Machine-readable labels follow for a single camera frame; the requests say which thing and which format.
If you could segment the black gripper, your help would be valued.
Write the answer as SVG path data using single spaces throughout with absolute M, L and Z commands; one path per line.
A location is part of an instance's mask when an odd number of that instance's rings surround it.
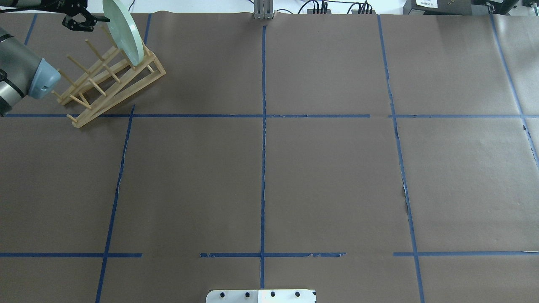
M 92 15 L 87 6 L 87 0 L 42 0 L 40 11 L 65 14 L 62 25 L 71 31 L 92 32 L 95 23 L 110 22 L 105 16 Z M 78 22 L 71 17 L 76 15 L 82 15 L 85 21 Z

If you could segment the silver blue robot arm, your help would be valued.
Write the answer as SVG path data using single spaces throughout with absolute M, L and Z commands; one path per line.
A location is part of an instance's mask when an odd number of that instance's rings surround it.
M 98 22 L 110 22 L 104 16 L 92 15 L 86 0 L 2 0 L 7 10 L 45 11 L 64 14 L 62 25 L 72 31 L 92 32 Z M 26 96 L 40 99 L 52 92 L 60 73 L 44 58 L 37 56 L 11 33 L 0 33 L 0 114 L 7 115 Z

